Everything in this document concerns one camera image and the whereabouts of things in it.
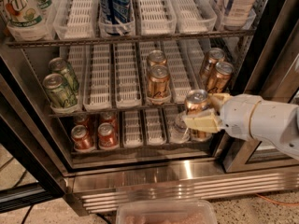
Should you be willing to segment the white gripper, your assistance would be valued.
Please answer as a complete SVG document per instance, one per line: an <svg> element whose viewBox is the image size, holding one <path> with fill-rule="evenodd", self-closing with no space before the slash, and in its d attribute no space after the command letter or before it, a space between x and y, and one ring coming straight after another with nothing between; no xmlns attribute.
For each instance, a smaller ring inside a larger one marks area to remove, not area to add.
<svg viewBox="0 0 299 224"><path fill-rule="evenodd" d="M298 141L298 106L266 101L261 96L210 93L209 100L221 118L211 108L198 114L183 115L189 129L217 133L223 128L232 137L268 143Z"/></svg>

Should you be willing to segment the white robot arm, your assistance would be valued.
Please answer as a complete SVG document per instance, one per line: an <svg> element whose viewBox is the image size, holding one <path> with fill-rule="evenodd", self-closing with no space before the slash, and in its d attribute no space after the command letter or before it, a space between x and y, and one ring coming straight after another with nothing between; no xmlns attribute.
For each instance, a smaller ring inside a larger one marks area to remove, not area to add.
<svg viewBox="0 0 299 224"><path fill-rule="evenodd" d="M199 114L183 115L190 129L272 144L277 150L299 160L299 105L264 100L261 96L228 93L209 95L212 107Z"/></svg>

